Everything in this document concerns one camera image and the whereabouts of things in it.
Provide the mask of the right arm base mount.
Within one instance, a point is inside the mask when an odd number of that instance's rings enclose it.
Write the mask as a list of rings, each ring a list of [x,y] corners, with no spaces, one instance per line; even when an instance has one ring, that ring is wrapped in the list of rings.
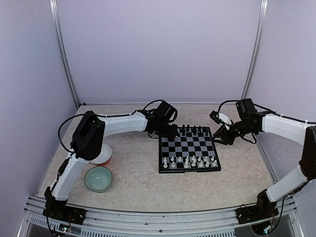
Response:
[[[238,209],[236,209],[236,216],[240,225],[271,218],[273,216],[277,216],[278,214],[279,211],[274,204],[272,206],[268,206],[267,208],[258,207],[257,205],[241,205]]]

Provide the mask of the white chess king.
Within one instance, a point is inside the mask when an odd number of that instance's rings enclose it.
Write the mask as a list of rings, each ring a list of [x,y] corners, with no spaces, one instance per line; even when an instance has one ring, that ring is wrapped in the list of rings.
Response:
[[[193,159],[191,163],[191,167],[196,167],[196,165],[197,165],[197,160]]]

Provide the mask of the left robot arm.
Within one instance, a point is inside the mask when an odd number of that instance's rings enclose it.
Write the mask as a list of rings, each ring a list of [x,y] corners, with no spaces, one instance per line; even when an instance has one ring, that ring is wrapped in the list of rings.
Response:
[[[77,125],[65,158],[57,171],[57,177],[44,192],[46,204],[56,218],[69,215],[67,203],[70,190],[83,168],[96,159],[102,150],[103,139],[127,132],[146,132],[173,139],[177,133],[177,110],[164,100],[157,108],[135,110],[128,114],[98,115],[93,111],[79,114]]]

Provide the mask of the black folding chess board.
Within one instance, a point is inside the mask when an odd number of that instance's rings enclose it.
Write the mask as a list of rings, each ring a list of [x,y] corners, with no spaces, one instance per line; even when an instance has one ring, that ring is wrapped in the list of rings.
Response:
[[[189,167],[184,168],[185,160],[189,160]],[[191,167],[192,160],[197,160],[196,167]],[[186,173],[186,172],[215,172],[221,171],[220,161],[213,142],[209,127],[183,125],[177,129],[177,135],[169,140],[165,137],[159,139],[159,166],[160,174]],[[210,167],[199,167],[198,164],[210,162]]]

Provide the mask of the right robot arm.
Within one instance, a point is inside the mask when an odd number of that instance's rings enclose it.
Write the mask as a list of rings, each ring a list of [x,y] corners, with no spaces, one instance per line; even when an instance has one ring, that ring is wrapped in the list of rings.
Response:
[[[236,138],[259,136],[259,144],[277,181],[257,196],[251,214],[263,219],[280,199],[299,192],[316,178],[316,124],[299,120],[253,103],[246,98],[233,101],[239,120],[233,122],[218,108],[210,118],[220,125],[214,141],[232,145]]]

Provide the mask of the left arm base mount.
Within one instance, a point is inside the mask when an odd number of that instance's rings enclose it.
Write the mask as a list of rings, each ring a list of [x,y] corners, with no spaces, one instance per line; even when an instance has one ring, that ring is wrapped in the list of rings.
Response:
[[[85,219],[86,210],[83,208],[71,207],[67,205],[50,208],[46,207],[43,211],[43,215],[48,218],[70,224],[82,225]]]

